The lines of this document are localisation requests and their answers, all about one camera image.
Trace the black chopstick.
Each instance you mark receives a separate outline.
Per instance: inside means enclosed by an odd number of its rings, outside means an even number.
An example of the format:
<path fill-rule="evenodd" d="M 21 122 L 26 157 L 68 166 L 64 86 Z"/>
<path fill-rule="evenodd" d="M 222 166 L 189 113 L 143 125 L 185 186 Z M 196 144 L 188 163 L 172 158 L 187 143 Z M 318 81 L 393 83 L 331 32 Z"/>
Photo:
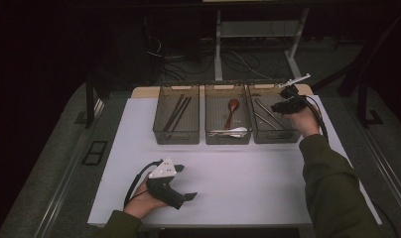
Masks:
<path fill-rule="evenodd" d="M 180 123 L 181 119 L 183 118 L 183 115 L 185 113 L 185 111 L 187 110 L 187 107 L 189 106 L 190 102 L 191 102 L 192 98 L 188 97 L 184 100 L 183 106 L 180 108 L 180 111 L 177 115 L 176 121 L 174 126 L 172 127 L 172 131 L 175 131 L 175 129 L 177 128 L 178 124 Z"/>
<path fill-rule="evenodd" d="M 178 122 L 179 122 L 181 116 L 183 115 L 184 108 L 185 108 L 185 106 L 187 105 L 187 103 L 188 103 L 189 101 L 190 101 L 190 98 L 189 98 L 189 97 L 186 97 L 186 98 L 183 100 L 183 103 L 179 106 L 179 108 L 178 108 L 178 110 L 177 110 L 177 113 L 176 113 L 176 115 L 174 116 L 173 121 L 172 121 L 171 131 L 174 131 L 175 128 L 177 127 Z"/>

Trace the person's left hand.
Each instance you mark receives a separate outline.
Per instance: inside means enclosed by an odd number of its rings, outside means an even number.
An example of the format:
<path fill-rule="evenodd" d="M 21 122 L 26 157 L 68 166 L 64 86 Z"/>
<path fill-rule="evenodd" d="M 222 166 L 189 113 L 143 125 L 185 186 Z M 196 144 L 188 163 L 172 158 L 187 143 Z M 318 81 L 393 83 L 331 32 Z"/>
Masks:
<path fill-rule="evenodd" d="M 152 211 L 166 206 L 166 203 L 153 197 L 148 192 L 146 182 L 143 181 L 136 188 L 135 195 L 130 199 L 123 211 L 138 219 L 143 219 Z"/>

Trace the smoky clear plastic bin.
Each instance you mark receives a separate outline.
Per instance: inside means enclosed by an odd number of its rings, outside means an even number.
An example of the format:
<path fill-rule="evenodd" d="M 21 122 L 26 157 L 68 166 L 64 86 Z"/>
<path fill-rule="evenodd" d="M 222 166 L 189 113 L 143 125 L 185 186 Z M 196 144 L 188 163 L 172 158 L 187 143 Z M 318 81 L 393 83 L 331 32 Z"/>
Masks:
<path fill-rule="evenodd" d="M 192 100 L 175 131 L 172 121 L 186 97 Z M 159 145 L 197 145 L 200 142 L 200 86 L 163 83 L 160 86 L 153 133 Z"/>
<path fill-rule="evenodd" d="M 241 81 L 207 83 L 204 88 L 204 96 L 205 142 L 208 145 L 247 145 L 252 133 L 252 123 L 244 83 Z M 239 101 L 239 106 L 233 113 L 229 129 L 245 127 L 248 133 L 243 138 L 209 136 L 207 133 L 212 130 L 225 130 L 224 125 L 229 115 L 228 102 L 232 98 Z"/>
<path fill-rule="evenodd" d="M 300 138 L 300 132 L 295 129 L 293 123 L 284 118 L 281 113 L 274 112 L 271 109 L 272 105 L 285 101 L 285 98 L 280 95 L 281 91 L 282 89 L 276 84 L 267 80 L 256 80 L 247 83 L 247 95 L 253 125 L 253 138 L 256 144 L 297 143 Z M 257 97 L 267 109 L 273 112 L 276 118 L 284 125 L 285 129 L 277 124 L 277 122 L 254 101 Z M 254 112 L 257 112 L 270 121 L 278 130 L 274 130 L 271 126 L 255 117 Z"/>

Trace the metal floor rail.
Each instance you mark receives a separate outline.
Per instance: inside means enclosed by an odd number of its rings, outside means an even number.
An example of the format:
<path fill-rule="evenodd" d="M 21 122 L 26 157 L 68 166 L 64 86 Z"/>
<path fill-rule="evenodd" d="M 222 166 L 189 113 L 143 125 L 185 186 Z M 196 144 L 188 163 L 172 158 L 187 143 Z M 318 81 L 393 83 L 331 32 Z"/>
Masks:
<path fill-rule="evenodd" d="M 86 112 L 97 116 L 104 103 L 97 99 L 87 108 L 85 100 L 70 100 L 35 166 L 39 200 L 43 208 L 32 238 L 49 238 L 72 186 L 92 129 L 86 128 Z"/>
<path fill-rule="evenodd" d="M 376 143 L 376 140 L 371 135 L 370 131 L 365 128 L 358 119 L 353 119 L 353 121 L 366 141 L 366 144 L 371 151 L 374 163 L 377 165 L 399 207 L 401 208 L 401 181 L 399 177 L 397 177 L 395 174 L 387 160 L 387 157 L 383 154 L 381 148 Z"/>

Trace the white table board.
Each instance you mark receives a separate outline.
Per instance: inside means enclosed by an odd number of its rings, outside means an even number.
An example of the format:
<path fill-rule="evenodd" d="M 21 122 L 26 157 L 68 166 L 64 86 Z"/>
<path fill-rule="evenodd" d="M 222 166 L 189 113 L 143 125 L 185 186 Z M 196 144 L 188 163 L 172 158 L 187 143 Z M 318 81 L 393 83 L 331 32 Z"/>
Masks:
<path fill-rule="evenodd" d="M 160 145 L 152 131 L 157 101 L 127 101 L 88 222 L 102 226 L 123 206 L 135 176 L 171 158 L 184 166 L 171 186 L 195 199 L 163 207 L 146 227 L 301 226 L 311 222 L 305 203 L 303 157 L 295 144 Z"/>

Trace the steel fork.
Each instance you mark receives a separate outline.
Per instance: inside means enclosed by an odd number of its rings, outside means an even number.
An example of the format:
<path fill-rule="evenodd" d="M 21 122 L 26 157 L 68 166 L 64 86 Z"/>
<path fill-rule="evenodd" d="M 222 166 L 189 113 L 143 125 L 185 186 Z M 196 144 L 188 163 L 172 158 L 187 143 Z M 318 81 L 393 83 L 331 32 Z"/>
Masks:
<path fill-rule="evenodd" d="M 268 121 L 267 119 L 265 119 L 264 117 L 262 117 L 260 114 L 258 114 L 257 112 L 254 112 L 255 117 L 259 118 L 260 120 L 262 120 L 264 123 L 266 123 L 267 125 L 271 126 L 274 130 L 278 130 L 278 128 L 273 125 L 270 121 Z"/>

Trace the brown wooden spoon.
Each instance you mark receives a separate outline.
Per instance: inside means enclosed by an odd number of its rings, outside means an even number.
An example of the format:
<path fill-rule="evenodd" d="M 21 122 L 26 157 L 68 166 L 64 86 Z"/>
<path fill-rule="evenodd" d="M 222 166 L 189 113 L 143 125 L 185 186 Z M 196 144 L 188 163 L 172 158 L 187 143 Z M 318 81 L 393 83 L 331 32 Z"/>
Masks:
<path fill-rule="evenodd" d="M 229 115 L 224 125 L 225 130 L 228 130 L 230 128 L 233 113 L 238 108 L 238 106 L 239 106 L 239 101 L 237 99 L 232 98 L 229 100 L 228 102 Z"/>

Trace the white metal stand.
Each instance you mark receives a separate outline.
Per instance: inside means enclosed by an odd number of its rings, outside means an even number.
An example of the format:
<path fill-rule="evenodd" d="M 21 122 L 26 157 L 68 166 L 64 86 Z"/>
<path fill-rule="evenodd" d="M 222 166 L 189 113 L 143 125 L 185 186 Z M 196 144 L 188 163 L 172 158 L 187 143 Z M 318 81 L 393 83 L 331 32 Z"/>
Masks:
<path fill-rule="evenodd" d="M 222 39 L 241 38 L 290 38 L 291 45 L 283 51 L 292 76 L 297 79 L 302 76 L 295 60 L 295 54 L 302 38 L 303 30 L 309 15 L 309 8 L 301 10 L 297 20 L 229 20 L 223 18 L 223 12 L 216 12 L 215 23 L 215 53 L 214 75 L 216 80 L 223 80 L 221 43 Z"/>

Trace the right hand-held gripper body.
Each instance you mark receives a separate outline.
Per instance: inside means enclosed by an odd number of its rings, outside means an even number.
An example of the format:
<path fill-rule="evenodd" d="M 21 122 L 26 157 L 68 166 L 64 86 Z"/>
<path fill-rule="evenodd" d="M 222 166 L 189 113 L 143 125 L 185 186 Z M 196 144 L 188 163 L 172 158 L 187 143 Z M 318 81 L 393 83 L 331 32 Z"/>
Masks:
<path fill-rule="evenodd" d="M 285 101 L 279 103 L 285 103 L 287 105 L 287 109 L 285 113 L 282 114 L 293 114 L 301 111 L 303 108 L 307 106 L 305 102 L 305 97 L 299 94 L 299 89 L 296 86 L 296 83 L 303 81 L 309 78 L 310 75 L 307 73 L 305 76 L 301 76 L 296 79 L 289 79 L 286 83 L 279 84 L 279 87 L 284 90 L 285 88 L 290 89 L 290 97 L 285 98 Z"/>

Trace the steel table knife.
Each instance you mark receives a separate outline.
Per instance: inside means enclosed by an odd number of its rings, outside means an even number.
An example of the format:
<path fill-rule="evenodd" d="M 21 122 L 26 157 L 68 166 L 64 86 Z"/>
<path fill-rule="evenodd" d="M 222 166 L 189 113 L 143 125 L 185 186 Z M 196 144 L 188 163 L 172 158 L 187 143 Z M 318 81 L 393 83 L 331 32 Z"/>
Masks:
<path fill-rule="evenodd" d="M 276 118 L 276 116 L 269 109 L 265 107 L 265 105 L 261 102 L 261 100 L 257 97 L 254 101 L 267 113 L 269 114 L 283 129 L 285 129 L 284 125 Z"/>

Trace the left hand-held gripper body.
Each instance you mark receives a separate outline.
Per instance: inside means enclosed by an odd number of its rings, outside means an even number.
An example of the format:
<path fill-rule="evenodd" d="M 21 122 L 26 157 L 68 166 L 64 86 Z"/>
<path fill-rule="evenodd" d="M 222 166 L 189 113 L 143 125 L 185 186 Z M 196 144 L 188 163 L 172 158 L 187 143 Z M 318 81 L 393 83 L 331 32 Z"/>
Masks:
<path fill-rule="evenodd" d="M 155 198 L 163 201 L 171 207 L 180 209 L 185 202 L 185 197 L 173 190 L 170 182 L 177 172 L 171 158 L 166 158 L 152 172 L 149 173 L 146 185 L 148 192 Z"/>

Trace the person's right hand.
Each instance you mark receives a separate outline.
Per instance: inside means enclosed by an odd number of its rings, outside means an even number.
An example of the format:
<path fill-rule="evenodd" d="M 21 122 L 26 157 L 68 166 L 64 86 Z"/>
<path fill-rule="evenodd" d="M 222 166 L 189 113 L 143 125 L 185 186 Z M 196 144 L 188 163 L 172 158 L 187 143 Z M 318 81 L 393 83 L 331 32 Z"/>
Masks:
<path fill-rule="evenodd" d="M 320 133 L 320 125 L 310 108 L 305 108 L 300 112 L 287 116 L 295 126 L 295 128 L 306 138 Z"/>

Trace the dark metal stand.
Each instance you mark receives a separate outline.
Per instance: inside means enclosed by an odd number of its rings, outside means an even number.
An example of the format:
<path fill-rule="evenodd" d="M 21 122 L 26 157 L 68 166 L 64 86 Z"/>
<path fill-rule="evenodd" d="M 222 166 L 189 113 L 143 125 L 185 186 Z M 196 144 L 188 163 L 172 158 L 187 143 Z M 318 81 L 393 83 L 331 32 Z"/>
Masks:
<path fill-rule="evenodd" d="M 386 20 L 372 21 L 364 30 L 365 44 L 351 64 L 338 89 L 341 96 L 350 96 L 358 88 L 357 117 L 364 127 L 380 123 L 371 113 L 367 119 L 367 89 L 374 89 L 401 122 L 401 10 Z"/>

